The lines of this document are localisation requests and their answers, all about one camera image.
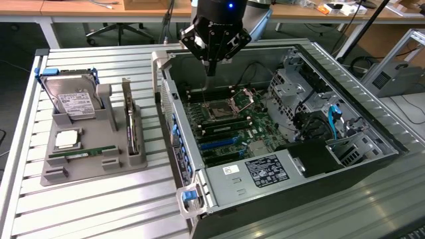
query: aluminum profile table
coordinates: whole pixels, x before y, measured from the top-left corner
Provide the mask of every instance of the aluminum profile table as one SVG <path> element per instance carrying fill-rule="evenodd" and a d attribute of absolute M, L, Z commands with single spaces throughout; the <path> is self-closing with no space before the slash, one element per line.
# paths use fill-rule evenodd
<path fill-rule="evenodd" d="M 305 39 L 267 40 L 269 44 L 297 41 L 327 64 L 335 60 Z M 40 173 L 52 105 L 35 83 L 34 74 L 0 187 L 2 239 L 48 238 L 175 238 L 188 239 L 187 222 L 179 215 L 176 186 L 165 153 L 152 93 L 151 52 L 176 49 L 159 45 L 55 49 L 36 56 L 34 68 L 80 69 L 96 67 L 100 82 L 112 83 L 114 104 L 123 104 L 120 81 L 131 77 L 132 94 L 142 106 L 148 151 L 148 168 L 50 187 L 40 186 Z M 361 97 L 361 87 L 344 83 Z M 365 99 L 373 114 L 385 105 Z M 404 141 L 412 153 L 372 174 L 351 189 L 295 208 L 220 236 L 224 238 L 363 238 L 376 239 L 425 215 L 424 139 L 412 138 L 383 114 L 379 120 Z"/>

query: motherboard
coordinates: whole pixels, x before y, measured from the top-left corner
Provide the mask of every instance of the motherboard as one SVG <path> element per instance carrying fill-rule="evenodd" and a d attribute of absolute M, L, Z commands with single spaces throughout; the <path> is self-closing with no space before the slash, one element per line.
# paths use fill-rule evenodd
<path fill-rule="evenodd" d="M 229 89 L 229 98 L 217 100 L 188 92 L 184 103 L 192 132 L 207 166 L 216 166 L 275 151 L 288 141 L 280 133 L 253 88 Z"/>

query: hard drive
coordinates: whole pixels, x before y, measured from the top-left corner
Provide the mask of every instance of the hard drive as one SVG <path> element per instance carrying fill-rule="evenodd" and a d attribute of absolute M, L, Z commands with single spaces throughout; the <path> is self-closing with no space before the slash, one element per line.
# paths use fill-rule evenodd
<path fill-rule="evenodd" d="M 96 70 L 44 71 L 39 81 L 52 100 L 56 114 L 68 114 L 72 120 L 95 117 L 95 110 L 103 108 L 96 95 Z"/>

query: chair wheel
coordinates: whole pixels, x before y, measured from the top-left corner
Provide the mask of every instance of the chair wheel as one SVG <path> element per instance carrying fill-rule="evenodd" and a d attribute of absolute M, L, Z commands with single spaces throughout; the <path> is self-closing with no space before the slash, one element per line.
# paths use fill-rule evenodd
<path fill-rule="evenodd" d="M 88 43 L 91 46 L 96 46 L 96 41 L 95 41 L 95 39 L 92 39 L 92 38 L 88 38 L 88 39 L 87 39 L 87 43 Z"/>
<path fill-rule="evenodd" d="M 12 31 L 19 31 L 19 25 L 11 24 L 11 30 Z"/>

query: floor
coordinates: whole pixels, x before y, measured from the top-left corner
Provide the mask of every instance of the floor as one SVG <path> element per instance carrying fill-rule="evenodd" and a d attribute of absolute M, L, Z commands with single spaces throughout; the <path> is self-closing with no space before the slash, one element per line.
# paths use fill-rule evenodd
<path fill-rule="evenodd" d="M 19 111 L 27 81 L 32 66 L 34 53 L 36 49 L 48 48 L 42 29 L 36 23 L 19 23 L 19 30 L 11 27 L 12 23 L 0 23 L 0 129 L 7 132 L 4 141 L 0 144 L 0 155 L 8 151 L 19 118 Z M 100 29 L 102 23 L 91 23 L 91 29 Z M 160 35 L 160 23 L 146 23 L 146 31 L 155 36 Z M 321 25 L 284 24 L 283 31 L 275 31 L 276 23 L 269 24 L 264 33 L 264 39 L 281 38 L 309 38 L 312 41 L 329 51 L 341 33 L 335 29 L 337 25 L 325 27 Z M 55 25 L 59 41 L 63 48 L 90 47 L 80 23 L 58 23 Z M 184 28 L 184 23 L 179 24 L 177 29 Z M 176 42 L 176 24 L 171 26 L 171 40 Z M 99 46 L 115 46 L 118 44 L 118 31 L 104 33 L 94 38 Z M 132 32 L 126 32 L 123 45 L 148 44 L 144 39 Z M 347 62 L 357 56 L 367 55 L 367 52 L 356 47 Z M 7 155 L 0 157 L 0 177 L 6 166 Z"/>

